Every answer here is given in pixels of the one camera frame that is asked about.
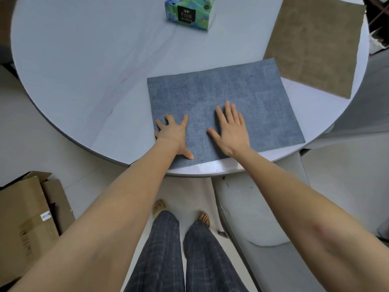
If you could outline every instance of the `dark checkered trousers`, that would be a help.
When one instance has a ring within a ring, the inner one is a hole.
[[[202,221],[184,238],[187,292],[246,292],[223,248]],[[184,292],[179,222],[162,211],[153,227],[124,292]]]

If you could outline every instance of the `table top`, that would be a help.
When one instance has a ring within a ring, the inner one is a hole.
[[[262,59],[282,3],[217,0],[205,32],[167,21],[164,1],[18,0],[15,8],[12,52],[32,102],[66,137],[113,162],[131,164],[155,142],[146,78]],[[349,100],[282,78],[306,143],[262,156],[276,161],[298,151],[343,113],[366,70],[368,36],[365,18]],[[240,170],[227,158],[168,174]]]

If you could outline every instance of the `tissue box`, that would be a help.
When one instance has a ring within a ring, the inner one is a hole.
[[[215,17],[216,0],[166,0],[168,20],[197,29],[209,30]]]

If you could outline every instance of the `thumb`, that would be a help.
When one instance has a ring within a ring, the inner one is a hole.
[[[219,145],[220,140],[221,140],[220,135],[219,135],[215,130],[213,130],[213,129],[211,129],[211,128],[208,128],[208,129],[207,129],[207,132],[208,132],[209,134],[211,134],[211,136],[212,136],[212,138],[215,140],[216,144]]]
[[[182,154],[184,155],[184,157],[187,157],[189,160],[194,159],[193,154],[188,150],[187,147],[185,147],[184,152]]]

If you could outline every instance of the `finger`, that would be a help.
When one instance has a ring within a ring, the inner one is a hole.
[[[242,116],[242,113],[240,112],[238,115],[239,115],[239,121],[240,121],[241,126],[246,127],[246,123],[244,122],[244,118]]]
[[[229,124],[230,123],[234,123],[234,118],[232,116],[230,102],[228,100],[226,101],[225,109],[226,109],[226,119],[227,119],[227,122]]]
[[[235,104],[231,104],[231,112],[232,112],[232,117],[234,118],[234,122],[240,125],[239,115],[238,115],[238,111],[236,110]]]
[[[159,129],[162,129],[163,127],[165,127],[165,125],[163,125],[160,120],[157,120],[156,123],[157,123],[157,126]]]
[[[226,117],[224,116],[224,113],[221,110],[220,106],[216,107],[216,114],[217,114],[217,118],[219,119],[220,126],[223,126],[223,125],[227,124]]]
[[[172,115],[165,115],[165,119],[168,120],[169,124],[175,124],[175,120]]]
[[[189,160],[193,160],[194,156],[193,154],[188,150],[188,148],[185,148],[185,152],[183,153],[184,157],[187,157]]]
[[[181,122],[181,126],[186,127],[188,125],[188,115],[184,115],[184,119]]]
[[[211,129],[211,128],[208,128],[208,129],[207,129],[207,132],[208,132],[209,134],[211,134],[211,136],[212,136],[212,138],[214,139],[214,141],[216,142],[216,144],[219,145],[220,140],[221,140],[220,135],[219,135],[215,130],[213,130],[213,129]]]

